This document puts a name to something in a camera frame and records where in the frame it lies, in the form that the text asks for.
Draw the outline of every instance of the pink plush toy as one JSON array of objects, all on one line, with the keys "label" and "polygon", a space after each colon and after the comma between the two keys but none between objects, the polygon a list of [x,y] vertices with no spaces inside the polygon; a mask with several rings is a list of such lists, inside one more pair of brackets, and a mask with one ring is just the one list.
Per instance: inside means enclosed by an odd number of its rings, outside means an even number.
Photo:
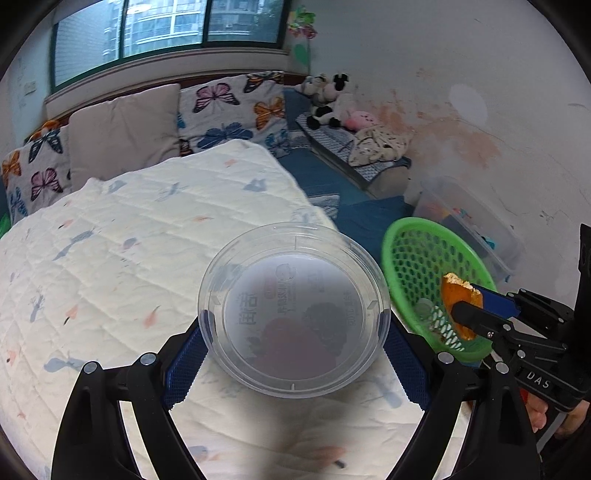
[{"label": "pink plush toy", "polygon": [[378,119],[369,112],[356,111],[352,112],[349,119],[343,124],[347,130],[358,132],[364,128],[378,125]]}]

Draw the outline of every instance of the window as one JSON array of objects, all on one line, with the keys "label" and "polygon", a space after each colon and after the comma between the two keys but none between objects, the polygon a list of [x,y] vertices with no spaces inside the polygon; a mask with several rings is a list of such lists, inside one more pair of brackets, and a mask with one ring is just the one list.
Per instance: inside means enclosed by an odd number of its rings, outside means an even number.
[{"label": "window", "polygon": [[[281,48],[290,3],[289,0],[82,1],[90,6],[61,20],[54,31],[54,90],[112,64],[139,54],[157,54],[164,48],[219,47],[217,42],[224,41],[231,41],[232,45]],[[205,25],[209,2],[209,24]]]}]

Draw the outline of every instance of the clear plastic container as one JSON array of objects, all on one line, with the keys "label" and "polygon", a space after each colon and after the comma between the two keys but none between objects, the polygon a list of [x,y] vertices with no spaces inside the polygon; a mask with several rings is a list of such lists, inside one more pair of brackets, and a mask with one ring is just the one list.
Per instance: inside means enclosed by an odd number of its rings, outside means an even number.
[{"label": "clear plastic container", "polygon": [[455,179],[437,177],[421,184],[414,216],[450,229],[478,254],[497,284],[508,281],[524,251],[513,231]]},{"label": "clear plastic container", "polygon": [[390,297],[376,262],[319,225],[276,223],[225,246],[205,272],[199,326],[215,359],[257,391],[324,395],[370,366]]}]

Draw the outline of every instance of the butterfly pillow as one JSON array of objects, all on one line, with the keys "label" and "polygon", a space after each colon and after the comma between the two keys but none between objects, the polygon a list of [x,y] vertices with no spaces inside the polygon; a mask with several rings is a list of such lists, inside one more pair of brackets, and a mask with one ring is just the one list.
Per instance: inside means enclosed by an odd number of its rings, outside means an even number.
[{"label": "butterfly pillow", "polygon": [[226,77],[181,90],[178,135],[185,154],[250,140],[276,157],[289,152],[283,72]]},{"label": "butterfly pillow", "polygon": [[68,126],[51,124],[10,153],[2,161],[2,181],[13,225],[70,193]]}]

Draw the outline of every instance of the blue gripper pad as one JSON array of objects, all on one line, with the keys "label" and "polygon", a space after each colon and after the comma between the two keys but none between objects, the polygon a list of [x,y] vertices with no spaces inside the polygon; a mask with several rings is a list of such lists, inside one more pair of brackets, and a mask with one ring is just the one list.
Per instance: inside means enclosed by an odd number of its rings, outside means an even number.
[{"label": "blue gripper pad", "polygon": [[170,410],[175,404],[181,403],[189,393],[191,385],[207,355],[207,345],[196,328],[185,341],[183,347],[170,365],[164,379],[164,406]]},{"label": "blue gripper pad", "polygon": [[431,395],[428,390],[427,373],[396,325],[390,324],[384,351],[408,399],[417,403],[423,411],[428,410]]}]

